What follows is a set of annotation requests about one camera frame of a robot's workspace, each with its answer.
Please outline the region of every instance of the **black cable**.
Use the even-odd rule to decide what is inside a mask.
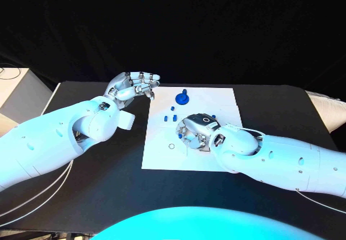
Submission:
[[[19,68],[17,66],[15,66],[13,64],[10,64],[10,63],[7,63],[7,62],[2,62],[0,65],[2,65],[2,64],[7,64],[7,65],[13,66],[15,68],[17,68],[17,70],[19,70],[17,76],[20,75],[22,70],[20,70],[20,68]],[[10,79],[15,79],[17,76],[15,76],[15,77],[12,77],[12,78],[2,78],[2,77],[0,77],[0,79],[2,79],[2,80],[10,80]]]

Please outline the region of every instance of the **black backdrop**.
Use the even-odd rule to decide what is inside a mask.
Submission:
[[[3,2],[0,18],[0,62],[52,89],[146,71],[163,83],[287,84],[346,100],[342,3],[26,0]]]

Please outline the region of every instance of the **blue knob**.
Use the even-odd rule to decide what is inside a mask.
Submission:
[[[175,101],[179,105],[185,105],[189,102],[189,96],[188,96],[188,91],[186,89],[179,93],[175,97]]]

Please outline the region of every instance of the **black table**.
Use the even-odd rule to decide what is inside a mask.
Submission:
[[[107,85],[64,82],[46,112],[92,99],[104,93]],[[234,88],[245,128],[338,150],[303,89],[287,85],[162,86]],[[131,131],[118,128],[113,138],[75,160],[66,183],[55,197],[32,215],[7,225],[7,229],[98,233],[143,212],[177,206],[203,206],[268,217],[327,239],[343,238],[346,215],[317,205],[294,191],[261,183],[241,173],[141,169],[149,108],[149,98],[137,97],[126,108],[136,115]],[[0,192],[0,212],[41,191],[65,167]],[[55,189],[13,214],[0,217],[0,223],[32,210]],[[346,210],[346,199],[327,194],[306,195]]]

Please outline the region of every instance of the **robotic hand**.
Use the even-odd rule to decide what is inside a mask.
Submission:
[[[291,191],[346,198],[346,153],[229,123],[221,126],[216,119],[202,113],[182,120],[176,134],[189,148],[211,151],[229,173],[244,173]]]
[[[154,99],[159,80],[160,76],[152,73],[123,72],[103,96],[30,119],[10,130],[0,138],[0,191],[64,166],[111,138],[117,127],[131,129],[136,116],[121,109],[136,96]]]

